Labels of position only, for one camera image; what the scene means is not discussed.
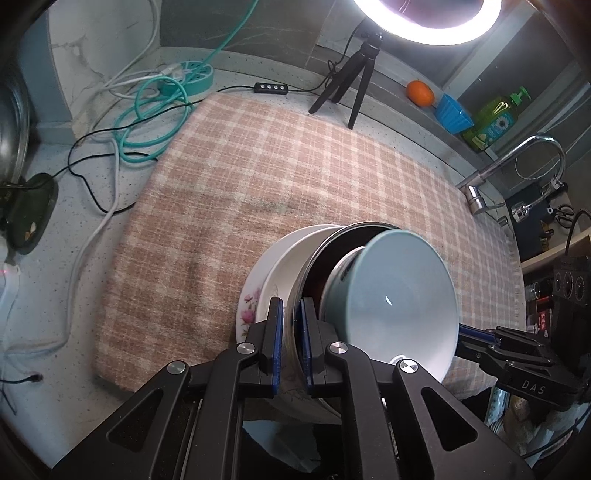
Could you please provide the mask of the right gloved hand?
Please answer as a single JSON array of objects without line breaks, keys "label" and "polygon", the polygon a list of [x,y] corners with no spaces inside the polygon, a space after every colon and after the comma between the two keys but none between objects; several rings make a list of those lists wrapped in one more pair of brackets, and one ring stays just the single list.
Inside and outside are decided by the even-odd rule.
[{"label": "right gloved hand", "polygon": [[575,403],[565,412],[553,411],[494,388],[485,425],[528,462],[535,463],[570,439],[583,425],[589,406]]}]

